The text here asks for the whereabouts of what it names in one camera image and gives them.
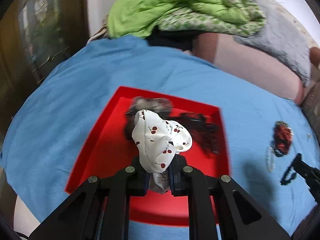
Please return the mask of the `white cherry print scrunchie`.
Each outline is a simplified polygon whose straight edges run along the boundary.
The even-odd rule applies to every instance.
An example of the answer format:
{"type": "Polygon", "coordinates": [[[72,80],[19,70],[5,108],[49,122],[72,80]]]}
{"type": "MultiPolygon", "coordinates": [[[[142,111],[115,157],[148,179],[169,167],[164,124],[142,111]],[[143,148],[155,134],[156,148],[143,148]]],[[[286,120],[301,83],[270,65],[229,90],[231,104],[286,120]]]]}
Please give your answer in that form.
{"type": "Polygon", "coordinates": [[[169,165],[176,155],[192,147],[189,131],[174,120],[164,120],[157,113],[143,109],[135,114],[132,139],[142,168],[151,174],[149,189],[160,194],[168,192],[169,165]]]}

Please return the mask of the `red polka dot scrunchie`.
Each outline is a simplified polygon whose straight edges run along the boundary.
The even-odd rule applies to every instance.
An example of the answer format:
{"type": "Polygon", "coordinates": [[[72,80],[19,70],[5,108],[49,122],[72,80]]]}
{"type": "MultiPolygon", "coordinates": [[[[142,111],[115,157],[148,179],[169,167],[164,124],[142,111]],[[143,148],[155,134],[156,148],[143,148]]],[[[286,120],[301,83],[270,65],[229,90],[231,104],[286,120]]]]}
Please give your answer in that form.
{"type": "Polygon", "coordinates": [[[284,121],[276,121],[273,134],[274,150],[281,155],[288,155],[293,142],[293,131],[284,121]]]}

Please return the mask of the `blue bed sheet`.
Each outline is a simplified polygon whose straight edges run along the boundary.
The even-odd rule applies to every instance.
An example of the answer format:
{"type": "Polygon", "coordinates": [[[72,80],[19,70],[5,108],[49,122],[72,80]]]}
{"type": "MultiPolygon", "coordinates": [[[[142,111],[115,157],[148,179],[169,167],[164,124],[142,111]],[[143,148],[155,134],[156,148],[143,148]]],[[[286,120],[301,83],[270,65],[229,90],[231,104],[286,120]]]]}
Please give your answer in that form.
{"type": "Polygon", "coordinates": [[[93,41],[59,64],[10,124],[1,166],[37,220],[43,221],[67,198],[64,189],[76,158],[120,86],[220,107],[232,178],[289,234],[316,206],[302,177],[280,184],[298,152],[308,165],[319,167],[318,141],[293,101],[177,49],[151,47],[125,36],[93,41]],[[276,121],[293,131],[288,155],[274,150],[276,121]]]}

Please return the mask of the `red plastic tray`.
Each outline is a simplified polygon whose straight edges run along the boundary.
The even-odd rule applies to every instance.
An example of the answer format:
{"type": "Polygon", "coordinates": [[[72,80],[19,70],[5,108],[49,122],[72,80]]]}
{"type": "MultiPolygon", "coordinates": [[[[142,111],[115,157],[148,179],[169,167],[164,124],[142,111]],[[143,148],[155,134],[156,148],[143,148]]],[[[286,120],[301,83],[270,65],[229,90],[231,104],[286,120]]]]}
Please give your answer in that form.
{"type": "MultiPolygon", "coordinates": [[[[138,155],[132,140],[125,137],[125,113],[131,100],[137,96],[145,98],[167,98],[171,101],[172,115],[183,112],[203,114],[208,122],[219,126],[218,153],[206,152],[198,143],[183,153],[187,164],[211,177],[229,175],[228,144],[225,139],[221,109],[216,106],[196,102],[166,94],[121,86],[108,102],[93,126],[80,151],[66,184],[65,191],[71,194],[90,176],[110,177],[131,164],[138,155]]],[[[174,197],[170,192],[159,194],[148,191],[145,197],[130,199],[130,219],[136,222],[163,225],[188,226],[188,200],[174,197]]]]}

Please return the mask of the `dark brown hair clip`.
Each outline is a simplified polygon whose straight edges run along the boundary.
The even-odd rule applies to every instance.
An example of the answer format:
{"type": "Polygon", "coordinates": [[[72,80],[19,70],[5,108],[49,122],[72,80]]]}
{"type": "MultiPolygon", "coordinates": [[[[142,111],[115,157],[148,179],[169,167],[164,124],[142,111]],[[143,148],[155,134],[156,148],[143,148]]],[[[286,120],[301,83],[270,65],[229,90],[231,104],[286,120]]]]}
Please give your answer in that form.
{"type": "Polygon", "coordinates": [[[183,125],[207,154],[219,154],[219,126],[208,122],[201,113],[181,113],[169,118],[183,125]]]}

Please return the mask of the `grey fuzzy scrunchie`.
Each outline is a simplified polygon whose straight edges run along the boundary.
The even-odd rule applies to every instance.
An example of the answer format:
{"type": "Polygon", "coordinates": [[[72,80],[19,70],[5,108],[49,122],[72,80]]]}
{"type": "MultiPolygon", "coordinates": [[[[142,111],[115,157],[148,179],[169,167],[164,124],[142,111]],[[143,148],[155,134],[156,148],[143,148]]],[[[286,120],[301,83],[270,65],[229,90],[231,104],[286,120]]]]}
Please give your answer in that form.
{"type": "Polygon", "coordinates": [[[125,112],[126,126],[124,128],[125,138],[132,139],[132,131],[135,126],[135,115],[140,110],[151,110],[157,113],[162,119],[167,119],[172,110],[171,102],[166,98],[144,98],[137,96],[132,99],[129,109],[125,112]]]}

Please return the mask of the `pink pillow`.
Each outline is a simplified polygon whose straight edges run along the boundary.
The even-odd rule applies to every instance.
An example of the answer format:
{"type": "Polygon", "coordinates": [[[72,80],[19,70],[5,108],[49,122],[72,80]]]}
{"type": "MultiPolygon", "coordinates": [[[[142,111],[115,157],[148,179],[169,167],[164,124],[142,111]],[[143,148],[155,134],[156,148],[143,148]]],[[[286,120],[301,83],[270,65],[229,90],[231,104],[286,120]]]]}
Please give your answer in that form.
{"type": "Polygon", "coordinates": [[[231,35],[200,34],[193,41],[193,55],[297,105],[303,101],[303,84],[289,67],[263,51],[238,44],[231,35]]]}

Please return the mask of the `grey quilted pillow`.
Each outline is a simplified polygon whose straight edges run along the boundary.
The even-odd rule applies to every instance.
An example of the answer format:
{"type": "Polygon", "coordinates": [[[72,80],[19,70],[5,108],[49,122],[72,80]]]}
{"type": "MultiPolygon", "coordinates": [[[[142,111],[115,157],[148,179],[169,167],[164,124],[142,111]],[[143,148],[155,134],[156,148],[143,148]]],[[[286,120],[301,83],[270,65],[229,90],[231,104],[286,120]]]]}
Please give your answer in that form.
{"type": "Polygon", "coordinates": [[[309,85],[311,67],[304,35],[275,9],[261,4],[250,6],[248,12],[253,20],[265,25],[253,36],[235,36],[234,40],[271,55],[297,74],[304,86],[309,85]]]}

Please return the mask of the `wooden glass door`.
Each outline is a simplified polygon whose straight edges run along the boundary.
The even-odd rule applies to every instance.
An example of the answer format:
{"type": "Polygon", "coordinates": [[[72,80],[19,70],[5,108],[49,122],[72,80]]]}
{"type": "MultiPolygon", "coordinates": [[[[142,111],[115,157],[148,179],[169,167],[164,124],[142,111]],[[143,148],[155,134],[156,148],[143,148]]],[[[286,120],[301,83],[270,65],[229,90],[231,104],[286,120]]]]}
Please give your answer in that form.
{"type": "Polygon", "coordinates": [[[1,0],[1,139],[27,97],[88,38],[87,0],[1,0]]]}

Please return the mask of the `green quilt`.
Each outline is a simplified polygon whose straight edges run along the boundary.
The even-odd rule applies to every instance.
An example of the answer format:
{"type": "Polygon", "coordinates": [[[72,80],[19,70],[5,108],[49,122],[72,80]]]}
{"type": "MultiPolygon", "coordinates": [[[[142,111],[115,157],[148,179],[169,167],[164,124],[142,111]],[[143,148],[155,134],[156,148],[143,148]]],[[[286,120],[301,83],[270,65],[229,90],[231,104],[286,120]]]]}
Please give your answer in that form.
{"type": "Polygon", "coordinates": [[[111,38],[146,38],[155,27],[250,37],[266,22],[256,0],[116,0],[106,28],[111,38]]]}

